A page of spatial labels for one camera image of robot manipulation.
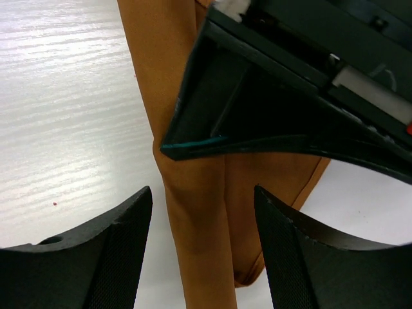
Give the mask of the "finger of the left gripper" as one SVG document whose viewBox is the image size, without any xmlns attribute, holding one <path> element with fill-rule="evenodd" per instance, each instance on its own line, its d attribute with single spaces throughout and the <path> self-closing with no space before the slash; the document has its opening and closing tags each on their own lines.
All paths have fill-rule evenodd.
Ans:
<svg viewBox="0 0 412 309">
<path fill-rule="evenodd" d="M 319 88 L 212 21 L 189 57 L 160 149 L 173 160 L 297 153 L 411 182 L 400 126 L 342 86 Z"/>
</svg>

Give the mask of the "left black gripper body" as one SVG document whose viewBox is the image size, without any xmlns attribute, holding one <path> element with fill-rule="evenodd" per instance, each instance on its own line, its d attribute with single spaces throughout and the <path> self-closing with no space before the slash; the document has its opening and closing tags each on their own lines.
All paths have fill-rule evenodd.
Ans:
<svg viewBox="0 0 412 309">
<path fill-rule="evenodd" d="M 267 135 L 411 143 L 410 1 L 217 1 L 205 31 L 294 88 Z"/>
</svg>

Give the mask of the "orange-brown cloth napkin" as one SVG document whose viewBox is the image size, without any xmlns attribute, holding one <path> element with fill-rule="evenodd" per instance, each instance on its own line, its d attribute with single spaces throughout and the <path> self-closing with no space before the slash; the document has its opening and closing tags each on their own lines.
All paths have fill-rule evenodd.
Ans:
<svg viewBox="0 0 412 309">
<path fill-rule="evenodd" d="M 300 209 L 329 159 L 288 153 L 229 154 L 175 162 L 160 152 L 187 58 L 208 1 L 119 1 L 188 308 L 235 308 L 235 290 L 265 267 L 254 214 L 262 185 Z"/>
</svg>

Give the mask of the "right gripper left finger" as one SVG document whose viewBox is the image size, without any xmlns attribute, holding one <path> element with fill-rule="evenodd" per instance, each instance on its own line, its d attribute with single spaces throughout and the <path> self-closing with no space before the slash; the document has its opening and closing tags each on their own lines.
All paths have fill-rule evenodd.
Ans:
<svg viewBox="0 0 412 309">
<path fill-rule="evenodd" d="M 133 308 L 152 206 L 143 187 L 73 229 L 1 249 L 1 308 Z"/>
</svg>

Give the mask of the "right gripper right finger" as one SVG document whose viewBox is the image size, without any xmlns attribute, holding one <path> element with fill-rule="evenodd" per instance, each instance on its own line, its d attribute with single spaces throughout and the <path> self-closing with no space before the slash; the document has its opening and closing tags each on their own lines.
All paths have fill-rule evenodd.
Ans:
<svg viewBox="0 0 412 309">
<path fill-rule="evenodd" d="M 411 308 L 411 244 L 341 232 L 254 189 L 274 308 Z"/>
</svg>

